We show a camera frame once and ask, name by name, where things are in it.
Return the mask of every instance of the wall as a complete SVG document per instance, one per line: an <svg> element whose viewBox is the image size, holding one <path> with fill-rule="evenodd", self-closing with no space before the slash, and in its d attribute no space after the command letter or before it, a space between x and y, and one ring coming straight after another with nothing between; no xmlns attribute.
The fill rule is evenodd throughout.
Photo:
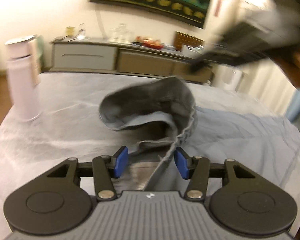
<svg viewBox="0 0 300 240"><path fill-rule="evenodd" d="M86 25L87 36L101 37L96 9L99 7L106 32L126 23L135 35L159 38L172 43L175 31L205 41L213 40L221 25L232 25L239 0L224 0L219 17L214 16L217 0L211 0L205 29L143 10L88 3L88 0L0 0L0 69L6 68L4 43L11 38L40 34L45 39L45 57L51 64L51 45L63 36L67 26Z"/></svg>

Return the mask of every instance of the bed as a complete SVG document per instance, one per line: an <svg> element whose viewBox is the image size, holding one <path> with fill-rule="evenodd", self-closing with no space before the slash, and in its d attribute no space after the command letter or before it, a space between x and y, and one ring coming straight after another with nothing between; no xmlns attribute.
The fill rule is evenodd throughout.
<svg viewBox="0 0 300 240"><path fill-rule="evenodd" d="M40 117L32 122L19 122L12 107L0 126L0 240L10 233L2 206L13 190L68 157L91 161L95 156L111 155L123 141L127 146L138 141L130 136L129 130L107 129L98 118L98 107L110 92L153 80L91 73L43 73L40 79ZM188 86L199 107L274 115L249 96L197 84ZM93 195L90 182L83 180L82 188ZM298 205L298 215L290 230L295 235L300 225L300 151L283 189Z"/></svg>

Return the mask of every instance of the cabinet drawer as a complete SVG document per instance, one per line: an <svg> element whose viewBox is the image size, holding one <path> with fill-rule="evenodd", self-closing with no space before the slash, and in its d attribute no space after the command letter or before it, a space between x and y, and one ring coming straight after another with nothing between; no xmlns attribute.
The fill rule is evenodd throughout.
<svg viewBox="0 0 300 240"><path fill-rule="evenodd" d="M150 53L120 50L118 72L170 76L173 63L171 59Z"/></svg>
<svg viewBox="0 0 300 240"><path fill-rule="evenodd" d="M176 62L173 69L173 75L182 77L184 80L204 83L207 82L212 74L210 68L202 68L194 75L191 75L189 70L188 63Z"/></svg>
<svg viewBox="0 0 300 240"><path fill-rule="evenodd" d="M87 44L55 44L55 68L114 69L116 48Z"/></svg>

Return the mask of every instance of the red plate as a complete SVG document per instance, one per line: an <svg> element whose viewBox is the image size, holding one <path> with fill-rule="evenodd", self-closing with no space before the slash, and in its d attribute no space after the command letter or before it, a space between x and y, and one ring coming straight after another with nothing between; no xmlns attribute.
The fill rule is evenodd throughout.
<svg viewBox="0 0 300 240"><path fill-rule="evenodd" d="M147 43L147 42L144 42L143 46L149 47L149 48L152 48L152 49L162 49L163 48L163 45L154 45L154 44L150 44L150 43Z"/></svg>

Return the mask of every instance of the gray gripper base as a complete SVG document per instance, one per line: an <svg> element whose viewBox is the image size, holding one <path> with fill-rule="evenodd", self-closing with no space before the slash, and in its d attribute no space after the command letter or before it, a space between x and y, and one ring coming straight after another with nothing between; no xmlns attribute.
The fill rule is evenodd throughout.
<svg viewBox="0 0 300 240"><path fill-rule="evenodd" d="M117 200L99 203L77 228L55 236L14 232L6 240L252 240L216 224L200 203L178 192L124 191ZM281 234L263 240L291 240Z"/></svg>

